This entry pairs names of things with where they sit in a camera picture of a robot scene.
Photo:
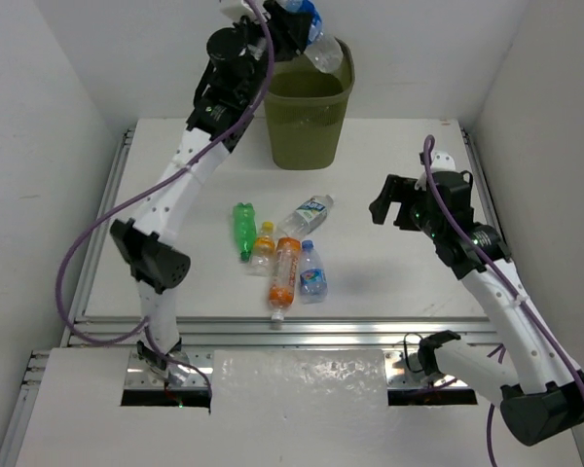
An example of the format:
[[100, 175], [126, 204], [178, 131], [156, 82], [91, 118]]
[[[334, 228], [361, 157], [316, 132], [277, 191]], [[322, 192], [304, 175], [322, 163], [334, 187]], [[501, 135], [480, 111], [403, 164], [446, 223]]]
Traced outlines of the small yellow cap bottle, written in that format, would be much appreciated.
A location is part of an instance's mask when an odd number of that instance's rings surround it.
[[253, 243], [248, 265], [248, 273], [255, 276], [268, 276], [274, 263], [274, 224], [263, 222]]

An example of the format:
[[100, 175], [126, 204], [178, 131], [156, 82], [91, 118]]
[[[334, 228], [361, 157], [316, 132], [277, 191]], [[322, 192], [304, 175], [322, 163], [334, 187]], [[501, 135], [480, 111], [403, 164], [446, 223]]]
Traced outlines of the tall orange label bottle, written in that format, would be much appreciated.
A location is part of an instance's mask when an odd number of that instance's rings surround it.
[[293, 304], [300, 253], [301, 242], [298, 239], [283, 237], [278, 241], [268, 295], [274, 323], [281, 323], [287, 309]]

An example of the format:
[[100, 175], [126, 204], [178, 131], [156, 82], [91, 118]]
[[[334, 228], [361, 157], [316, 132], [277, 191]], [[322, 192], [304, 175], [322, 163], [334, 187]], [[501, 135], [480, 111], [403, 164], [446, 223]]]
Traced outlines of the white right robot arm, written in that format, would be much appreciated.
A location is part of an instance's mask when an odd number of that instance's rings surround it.
[[432, 154], [431, 170], [435, 189], [425, 176], [388, 175], [369, 206], [372, 220], [383, 224], [389, 207], [398, 204], [395, 227], [431, 239], [437, 257], [495, 326], [513, 366], [480, 356], [461, 335], [442, 331], [420, 341], [420, 371], [468, 384], [500, 409], [512, 435], [528, 447], [584, 423], [584, 371], [549, 343], [549, 328], [499, 233], [475, 221], [472, 174], [457, 171], [442, 152]]

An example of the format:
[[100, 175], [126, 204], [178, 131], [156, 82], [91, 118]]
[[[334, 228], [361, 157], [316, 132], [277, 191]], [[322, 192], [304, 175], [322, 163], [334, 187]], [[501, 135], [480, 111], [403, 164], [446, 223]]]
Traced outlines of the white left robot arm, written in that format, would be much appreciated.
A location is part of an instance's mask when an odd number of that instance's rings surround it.
[[267, 1], [264, 8], [264, 23], [244, 6], [232, 26], [209, 37], [208, 63], [195, 91], [194, 109], [160, 189], [149, 190], [127, 220], [116, 219], [110, 227], [140, 299], [145, 326], [138, 354], [160, 368], [165, 357], [181, 348], [175, 289], [191, 260], [174, 243], [191, 204], [250, 125], [275, 63], [301, 55], [317, 30], [317, 11], [308, 1]]

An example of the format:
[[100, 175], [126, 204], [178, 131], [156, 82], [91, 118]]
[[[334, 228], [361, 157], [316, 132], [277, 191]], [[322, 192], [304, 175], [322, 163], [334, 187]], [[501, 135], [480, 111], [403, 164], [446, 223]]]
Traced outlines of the blue cap water bottle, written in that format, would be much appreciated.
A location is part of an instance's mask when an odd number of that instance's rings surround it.
[[321, 258], [311, 240], [301, 243], [299, 291], [305, 304], [323, 302], [328, 294], [328, 283]]

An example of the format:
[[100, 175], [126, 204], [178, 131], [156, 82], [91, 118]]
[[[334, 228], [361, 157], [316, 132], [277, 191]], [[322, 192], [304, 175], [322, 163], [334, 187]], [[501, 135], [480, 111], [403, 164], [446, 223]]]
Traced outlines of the blue label water bottle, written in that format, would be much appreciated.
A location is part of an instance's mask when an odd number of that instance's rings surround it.
[[325, 31], [322, 17], [315, 5], [309, 0], [277, 0], [276, 3], [289, 13], [311, 15], [305, 56], [321, 73], [335, 74], [342, 64], [344, 54], [337, 39]]

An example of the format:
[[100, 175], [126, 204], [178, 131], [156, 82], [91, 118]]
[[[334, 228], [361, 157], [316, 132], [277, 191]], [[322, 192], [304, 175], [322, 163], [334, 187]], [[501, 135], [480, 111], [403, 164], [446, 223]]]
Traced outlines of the green crushed plastic bottle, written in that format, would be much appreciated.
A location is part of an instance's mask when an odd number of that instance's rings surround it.
[[255, 210], [251, 203], [238, 203], [233, 208], [234, 241], [242, 262], [251, 257], [253, 244], [257, 237]]

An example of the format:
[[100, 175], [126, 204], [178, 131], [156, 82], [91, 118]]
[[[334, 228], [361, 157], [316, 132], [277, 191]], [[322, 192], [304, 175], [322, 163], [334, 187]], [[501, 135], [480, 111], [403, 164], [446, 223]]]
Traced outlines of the clear white label bottle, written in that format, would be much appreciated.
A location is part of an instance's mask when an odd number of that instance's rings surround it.
[[276, 232], [280, 237], [303, 240], [324, 223], [334, 201], [329, 195], [311, 197], [283, 219], [276, 226]]

